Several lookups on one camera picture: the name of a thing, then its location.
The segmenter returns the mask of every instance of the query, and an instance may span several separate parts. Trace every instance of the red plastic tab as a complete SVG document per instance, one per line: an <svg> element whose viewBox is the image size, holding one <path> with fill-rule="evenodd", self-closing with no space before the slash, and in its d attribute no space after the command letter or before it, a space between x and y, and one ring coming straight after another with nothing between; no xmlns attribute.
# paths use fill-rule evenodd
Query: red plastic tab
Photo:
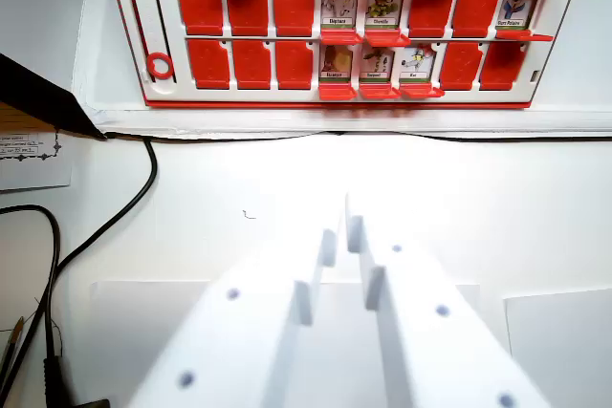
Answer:
<svg viewBox="0 0 612 408"><path fill-rule="evenodd" d="M398 99L401 96L391 83L362 83L360 93L366 99Z"/></svg>
<svg viewBox="0 0 612 408"><path fill-rule="evenodd" d="M410 99L442 97L445 94L443 90L434 87L431 83L402 83L400 92Z"/></svg>
<svg viewBox="0 0 612 408"><path fill-rule="evenodd" d="M406 47L410 39L399 29L391 31L365 31L365 40L373 47Z"/></svg>
<svg viewBox="0 0 612 408"><path fill-rule="evenodd" d="M189 34L221 35L223 7L221 0L179 0L183 21Z"/></svg>
<svg viewBox="0 0 612 408"><path fill-rule="evenodd" d="M315 0L273 0L274 22L280 37L310 36L315 21Z"/></svg>
<svg viewBox="0 0 612 408"><path fill-rule="evenodd" d="M504 40L519 40L521 42L552 42L555 40L551 35L533 34L529 30L521 31L497 31L497 38Z"/></svg>
<svg viewBox="0 0 612 408"><path fill-rule="evenodd" d="M452 0L412 0L410 37L442 37L451 5Z"/></svg>
<svg viewBox="0 0 612 408"><path fill-rule="evenodd" d="M321 30L321 43L324 45L356 45L363 38L354 29Z"/></svg>
<svg viewBox="0 0 612 408"><path fill-rule="evenodd" d="M233 35L268 35L268 0L228 0Z"/></svg>
<svg viewBox="0 0 612 408"><path fill-rule="evenodd" d="M269 90L270 50L260 40L234 40L233 70L239 90Z"/></svg>
<svg viewBox="0 0 612 408"><path fill-rule="evenodd" d="M486 37L497 0L457 0L452 18L453 37Z"/></svg>
<svg viewBox="0 0 612 408"><path fill-rule="evenodd" d="M276 42L276 78L280 90L310 90L313 51L306 46L306 42Z"/></svg>
<svg viewBox="0 0 612 408"><path fill-rule="evenodd" d="M492 42L480 74L480 89L510 91L524 59L519 42Z"/></svg>
<svg viewBox="0 0 612 408"><path fill-rule="evenodd" d="M218 40L189 38L187 48L196 87L221 90L230 87L228 51Z"/></svg>
<svg viewBox="0 0 612 408"><path fill-rule="evenodd" d="M482 52L474 42L450 42L440 73L443 90L471 90L478 73Z"/></svg>
<svg viewBox="0 0 612 408"><path fill-rule="evenodd" d="M321 100L351 100L357 95L350 83L320 83L318 97Z"/></svg>

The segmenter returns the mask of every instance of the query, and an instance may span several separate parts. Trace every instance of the white wall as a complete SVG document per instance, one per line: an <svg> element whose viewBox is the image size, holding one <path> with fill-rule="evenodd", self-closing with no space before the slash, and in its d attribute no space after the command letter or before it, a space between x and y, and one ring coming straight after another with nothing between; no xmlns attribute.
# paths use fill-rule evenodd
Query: white wall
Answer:
<svg viewBox="0 0 612 408"><path fill-rule="evenodd" d="M70 90L83 0L0 0L0 53Z"/></svg>

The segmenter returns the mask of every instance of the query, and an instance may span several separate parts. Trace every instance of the game board stand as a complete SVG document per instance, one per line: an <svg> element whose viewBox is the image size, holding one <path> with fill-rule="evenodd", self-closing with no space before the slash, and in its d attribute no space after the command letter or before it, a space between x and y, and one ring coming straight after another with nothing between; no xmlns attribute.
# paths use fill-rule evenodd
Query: game board stand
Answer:
<svg viewBox="0 0 612 408"><path fill-rule="evenodd" d="M531 0L524 28L499 29L508 0L392 1L399 19L386 29L368 24L372 0L354 0L352 23L338 29L324 24L325 0L120 6L150 106L524 108L569 3ZM415 60L427 72L406 67ZM337 63L343 71L323 77Z"/></svg>

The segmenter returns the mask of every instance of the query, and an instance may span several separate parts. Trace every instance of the small hole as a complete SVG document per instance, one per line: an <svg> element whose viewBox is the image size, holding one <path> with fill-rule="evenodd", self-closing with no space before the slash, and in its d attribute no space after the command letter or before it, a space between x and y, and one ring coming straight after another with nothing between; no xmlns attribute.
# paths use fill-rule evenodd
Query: small hole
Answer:
<svg viewBox="0 0 612 408"><path fill-rule="evenodd" d="M499 404L503 406L504 408L514 408L515 407L513 397L508 394L499 396Z"/></svg>
<svg viewBox="0 0 612 408"><path fill-rule="evenodd" d="M436 308L436 312L442 317L448 317L448 315L450 314L450 309L447 305L440 305L438 306L438 308Z"/></svg>
<svg viewBox="0 0 612 408"><path fill-rule="evenodd" d="M192 372L184 372L181 377L179 377L179 386L183 388L189 387L191 384L193 384L194 379L195 376Z"/></svg>
<svg viewBox="0 0 612 408"><path fill-rule="evenodd" d="M239 289L229 289L228 290L228 299L229 300L235 300L239 296L240 296L240 290Z"/></svg>

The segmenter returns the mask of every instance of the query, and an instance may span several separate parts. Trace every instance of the white plastic frame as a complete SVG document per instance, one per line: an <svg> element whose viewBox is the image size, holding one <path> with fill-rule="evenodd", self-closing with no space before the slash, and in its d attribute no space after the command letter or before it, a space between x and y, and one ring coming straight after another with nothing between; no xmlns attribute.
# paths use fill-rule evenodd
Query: white plastic frame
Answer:
<svg viewBox="0 0 612 408"><path fill-rule="evenodd" d="M377 317L388 408L550 406L401 222L348 200L344 215L364 307ZM322 267L335 263L335 233L322 228L211 284L129 407L284 406L299 330L317 320Z"/></svg>
<svg viewBox="0 0 612 408"><path fill-rule="evenodd" d="M403 10L400 18L400 30L403 34L409 35L409 8L411 0L403 1ZM449 40L467 40L472 42L482 43L482 48L486 50L487 43L494 40L496 29L495 21L496 15L493 16L492 23L489 26L489 33L485 38L479 39L467 39L467 38L453 38L452 37L452 18L454 15L454 8L457 0L453 0L450 15L448 16L448 23L445 30L445 34L442 38L419 38L418 41L432 41L443 43ZM139 69L139 76L141 77L142 90L146 99L151 101L160 102L197 102L197 101L220 101L220 102L240 102L240 101L252 101L252 102L296 102L296 103L308 103L308 102L321 102L318 96L318 41L320 39L320 11L317 6L320 5L320 0L315 0L316 10L315 19L313 24L313 34L311 37L282 37L279 38L275 33L275 24L273 19L273 0L268 0L269 8L269 27L267 37L254 37L254 36L231 36L230 34L230 23L227 18L226 0L222 0L224 5L224 28L223 35L220 37L207 37L225 40L227 43L224 45L229 48L229 65L230 65L230 82L228 90L204 90L198 89L195 85L195 79L193 78L188 54L186 50L186 39L197 38L201 35L186 35L186 28L182 20L179 1L178 0L160 0L160 9L163 16L163 27L165 30L167 43L169 47L169 54L171 55L172 62L174 65L174 75L176 82L173 79L168 80L156 80L152 81L149 72L146 70L146 56L144 55L143 46L140 40L140 32L138 29L138 23L136 21L136 15L131 5L131 0L120 0L123 15L125 18L126 28L130 36L130 41L133 47L134 57L136 60L137 67ZM498 7L501 5L502 0L498 1ZM534 33L545 34L545 35L556 35L562 15L565 12L569 0L538 0L535 14L532 18L530 30ZM150 39L155 32L159 34L161 24L161 18L158 11L157 2L153 0L136 0L139 8L139 15L141 19L142 29L144 31L145 40L147 41L147 48L150 53L154 53L156 50L153 47L159 46L163 52L164 47L161 45L165 42L163 37L155 37ZM360 35L364 34L364 14L367 5L365 0L358 0L358 15L356 29ZM271 90L238 90L237 83L232 72L232 58L230 41L235 38L240 39L257 39L270 41L272 46L276 39L295 39L305 40L307 42L313 42L312 48L315 50L314 59L315 66L313 71L313 80L311 84L311 90L277 90L277 82L275 81L275 65L273 66L273 80L271 81ZM536 85L541 72L543 71L546 59L551 51L551 42L533 42L528 47L525 62L521 68L521 72L514 83L513 88L510 91L480 91L479 88L479 73L474 79L474 83L471 91L446 91L443 97L430 98L430 99L398 99L404 102L427 102L433 104L446 104L446 103L524 103L529 102L536 90ZM354 66L359 64L361 61L360 53L361 46L354 46ZM438 60L441 60L443 56L438 55ZM481 68L484 62L485 56L481 61ZM359 71L353 70L353 78L351 84L357 91L359 89L359 82L356 75ZM398 87L399 74L392 77L392 85ZM388 102L388 100L372 100L364 99L361 95L351 100L351 102Z"/></svg>

